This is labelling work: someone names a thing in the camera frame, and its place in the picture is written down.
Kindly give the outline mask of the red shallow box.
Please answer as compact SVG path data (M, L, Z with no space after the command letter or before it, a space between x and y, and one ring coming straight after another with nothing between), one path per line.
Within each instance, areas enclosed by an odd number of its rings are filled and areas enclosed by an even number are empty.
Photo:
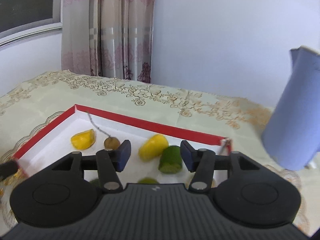
M116 114L100 109L74 105L65 112L52 115L43 128L39 128L14 153L26 176L32 176L53 162L73 152L71 137L93 129L96 141L82 155L94 155L104 147L107 135L120 142L131 142L131 157L118 177L123 185L136 183L142 178L153 178L159 183L189 184L193 177L186 167L177 174L163 174L158 170L159 159L143 162L138 156L139 148L152 136L163 135L169 145L180 145L187 140L193 148L209 149L218 155L228 155L232 149L229 140L212 134L195 132L142 119Z

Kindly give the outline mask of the window with white frame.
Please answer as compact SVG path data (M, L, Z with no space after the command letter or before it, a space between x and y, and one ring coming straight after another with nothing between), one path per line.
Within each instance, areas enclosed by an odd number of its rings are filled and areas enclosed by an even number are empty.
M62 29L62 0L1 0L1 47Z

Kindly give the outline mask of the dark green pepper piece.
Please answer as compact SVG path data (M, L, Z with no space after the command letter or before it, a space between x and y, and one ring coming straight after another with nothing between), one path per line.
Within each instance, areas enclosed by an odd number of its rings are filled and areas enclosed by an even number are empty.
M91 180L89 183L95 187L100 187L100 181L98 178Z

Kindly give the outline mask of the green tomato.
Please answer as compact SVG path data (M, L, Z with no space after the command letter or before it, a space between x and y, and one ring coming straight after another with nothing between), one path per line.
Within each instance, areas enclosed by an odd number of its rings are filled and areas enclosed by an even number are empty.
M145 177L138 181L139 184L159 184L159 182L156 179Z

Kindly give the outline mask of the blue electric kettle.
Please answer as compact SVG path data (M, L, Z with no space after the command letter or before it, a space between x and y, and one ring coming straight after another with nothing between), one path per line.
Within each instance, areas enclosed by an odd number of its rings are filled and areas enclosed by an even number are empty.
M319 152L319 51L290 52L292 73L261 140L278 165L298 171Z

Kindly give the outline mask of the pink patterned curtain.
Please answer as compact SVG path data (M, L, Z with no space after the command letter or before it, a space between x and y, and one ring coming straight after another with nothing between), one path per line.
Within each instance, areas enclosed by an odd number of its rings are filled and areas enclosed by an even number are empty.
M61 67L151 81L155 0L63 0Z

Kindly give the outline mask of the green cucumber piece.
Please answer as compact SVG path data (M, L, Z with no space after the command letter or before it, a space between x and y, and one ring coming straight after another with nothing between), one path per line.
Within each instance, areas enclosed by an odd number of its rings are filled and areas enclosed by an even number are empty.
M159 160L158 170L164 174L177 174L182 169L182 158L179 146L167 147Z

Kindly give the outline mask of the yellow corn piece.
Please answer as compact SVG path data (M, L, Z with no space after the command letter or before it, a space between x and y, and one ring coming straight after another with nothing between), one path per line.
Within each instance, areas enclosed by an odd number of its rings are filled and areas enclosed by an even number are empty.
M90 148L95 141L96 135L93 129L77 133L71 137L72 146L79 151Z
M138 155L142 161L150 161L162 154L169 147L169 143L165 136L156 134L149 138L139 148Z

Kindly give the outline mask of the brown longan with stem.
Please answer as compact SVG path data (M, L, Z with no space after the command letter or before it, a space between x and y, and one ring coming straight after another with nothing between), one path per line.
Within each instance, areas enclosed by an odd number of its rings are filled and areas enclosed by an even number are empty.
M100 133L103 133L104 135L106 135L106 139L104 140L105 150L116 150L120 146L120 141L116 137L113 137L106 131L102 130L98 125L96 125L92 119L92 116L88 112L87 112L87 115L93 127Z

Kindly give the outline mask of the cream embroidered tablecloth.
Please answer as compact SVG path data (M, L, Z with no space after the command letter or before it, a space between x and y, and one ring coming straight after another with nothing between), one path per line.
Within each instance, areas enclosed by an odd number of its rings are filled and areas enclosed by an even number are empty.
M75 104L229 137L234 149L266 165L306 197L305 172L280 168L263 150L260 132L270 119L269 108L243 98L67 70L41 74L1 97L1 161Z

